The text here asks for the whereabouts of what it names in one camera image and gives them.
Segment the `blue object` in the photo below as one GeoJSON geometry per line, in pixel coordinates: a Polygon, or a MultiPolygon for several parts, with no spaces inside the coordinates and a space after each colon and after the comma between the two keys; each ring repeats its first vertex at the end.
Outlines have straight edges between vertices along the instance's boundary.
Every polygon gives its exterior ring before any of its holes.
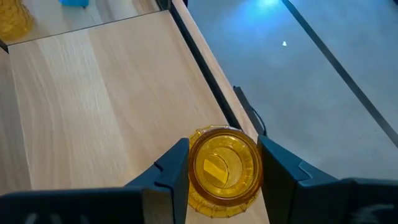
{"type": "Polygon", "coordinates": [[[59,0],[64,6],[88,6],[88,0],[59,0]]]}

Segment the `black edge strip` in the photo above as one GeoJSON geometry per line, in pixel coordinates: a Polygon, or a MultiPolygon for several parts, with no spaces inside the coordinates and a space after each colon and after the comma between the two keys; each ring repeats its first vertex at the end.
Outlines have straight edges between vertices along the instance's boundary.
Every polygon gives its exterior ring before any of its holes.
{"type": "Polygon", "coordinates": [[[398,134],[391,127],[391,125],[386,121],[386,119],[377,110],[377,108],[373,105],[373,103],[369,100],[369,98],[365,95],[365,93],[355,83],[353,78],[348,74],[348,72],[340,64],[340,62],[337,60],[337,58],[332,54],[332,52],[325,45],[325,43],[323,43],[321,38],[319,38],[318,34],[312,29],[310,24],[308,24],[308,22],[299,13],[299,11],[296,9],[296,7],[289,0],[282,0],[282,2],[285,4],[286,8],[290,11],[290,13],[295,17],[297,22],[303,27],[304,31],[312,39],[312,41],[315,43],[315,45],[317,45],[317,47],[323,53],[323,55],[326,57],[326,59],[328,59],[328,61],[333,66],[333,68],[335,68],[337,73],[344,80],[344,82],[348,85],[348,87],[351,89],[351,91],[355,94],[357,99],[359,99],[359,101],[362,103],[362,105],[371,114],[373,119],[378,123],[378,125],[387,134],[387,136],[396,145],[396,147],[398,147],[398,134]]]}
{"type": "Polygon", "coordinates": [[[236,94],[236,97],[238,97],[239,102],[241,102],[242,107],[245,110],[246,114],[248,114],[248,117],[250,119],[250,122],[252,122],[254,129],[256,129],[258,134],[263,134],[264,128],[262,128],[262,125],[258,120],[256,114],[254,113],[248,99],[244,95],[242,88],[239,86],[234,86],[234,92],[236,94]]]}
{"type": "Polygon", "coordinates": [[[160,10],[169,10],[171,8],[171,0],[156,0],[160,10]]]}
{"type": "Polygon", "coordinates": [[[203,58],[202,54],[200,53],[198,46],[196,45],[195,41],[192,39],[191,34],[189,33],[184,22],[182,21],[182,18],[180,17],[180,14],[178,13],[178,11],[175,8],[173,3],[171,3],[171,8],[169,10],[170,10],[170,13],[171,13],[176,25],[178,26],[178,29],[180,30],[185,42],[187,43],[189,49],[191,50],[191,53],[192,53],[193,57],[195,58],[203,76],[205,77],[205,80],[206,80],[207,84],[209,85],[211,92],[213,93],[218,105],[220,106],[222,112],[224,113],[224,116],[225,116],[228,124],[234,128],[242,129],[241,125],[239,124],[239,121],[236,119],[235,114],[233,113],[228,102],[226,101],[226,98],[225,98],[223,92],[221,91],[220,87],[218,86],[216,79],[214,78],[213,74],[211,73],[205,59],[203,58]]]}
{"type": "Polygon", "coordinates": [[[0,48],[2,48],[5,52],[8,53],[8,46],[0,39],[0,48]]]}

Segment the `gray floor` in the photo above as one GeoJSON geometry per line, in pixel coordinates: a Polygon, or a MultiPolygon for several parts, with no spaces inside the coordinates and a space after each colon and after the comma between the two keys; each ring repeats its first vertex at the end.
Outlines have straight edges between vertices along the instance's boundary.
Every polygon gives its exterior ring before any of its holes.
{"type": "MultiPolygon", "coordinates": [[[[398,24],[391,1],[293,3],[398,129],[393,57],[398,30],[381,27],[398,24]],[[386,12],[369,17],[377,7],[386,12]]],[[[271,139],[337,178],[398,179],[398,148],[282,2],[189,0],[188,8],[231,84],[242,87],[263,117],[271,139]]]]}

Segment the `round yellow container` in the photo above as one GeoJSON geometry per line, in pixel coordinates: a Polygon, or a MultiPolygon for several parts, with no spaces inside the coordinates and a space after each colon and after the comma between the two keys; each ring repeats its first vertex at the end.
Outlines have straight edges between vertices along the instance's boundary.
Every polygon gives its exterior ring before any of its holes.
{"type": "Polygon", "coordinates": [[[188,203],[211,218],[245,212],[262,184],[256,143],[229,126],[208,126],[190,136],[188,203]]]}
{"type": "Polygon", "coordinates": [[[33,26],[34,18],[22,0],[0,0],[0,40],[17,40],[33,26]]]}

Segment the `light wood panel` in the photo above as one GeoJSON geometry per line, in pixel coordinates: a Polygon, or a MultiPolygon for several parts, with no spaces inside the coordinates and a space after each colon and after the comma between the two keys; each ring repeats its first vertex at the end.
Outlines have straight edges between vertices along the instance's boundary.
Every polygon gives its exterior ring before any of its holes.
{"type": "Polygon", "coordinates": [[[10,58],[0,49],[0,195],[29,189],[29,171],[10,58]]]}
{"type": "MultiPolygon", "coordinates": [[[[198,46],[200,53],[202,54],[210,71],[215,77],[218,86],[223,92],[226,101],[228,102],[233,113],[238,119],[243,131],[254,140],[257,140],[258,134],[254,129],[252,122],[250,122],[248,115],[244,111],[241,103],[238,100],[238,97],[236,97],[235,92],[229,84],[228,79],[225,77],[225,74],[218,64],[217,59],[211,52],[208,44],[205,41],[205,38],[202,36],[199,28],[195,24],[195,21],[192,19],[192,16],[188,12],[187,7],[184,5],[182,0],[173,0],[173,4],[178,14],[182,18],[183,23],[187,27],[190,35],[192,36],[193,41],[195,41],[196,45],[198,46]]],[[[258,199],[251,205],[246,213],[237,215],[229,219],[208,220],[204,216],[197,215],[197,213],[195,213],[195,211],[190,207],[188,208],[187,215],[190,217],[190,223],[269,223],[266,206],[262,197],[262,192],[259,192],[258,199]]]]}
{"type": "Polygon", "coordinates": [[[58,0],[24,0],[24,4],[35,17],[35,27],[26,37],[7,44],[48,37],[159,10],[156,0],[90,0],[85,9],[62,6],[58,0]]]}
{"type": "Polygon", "coordinates": [[[122,186],[226,122],[169,12],[9,51],[33,189],[122,186]]]}

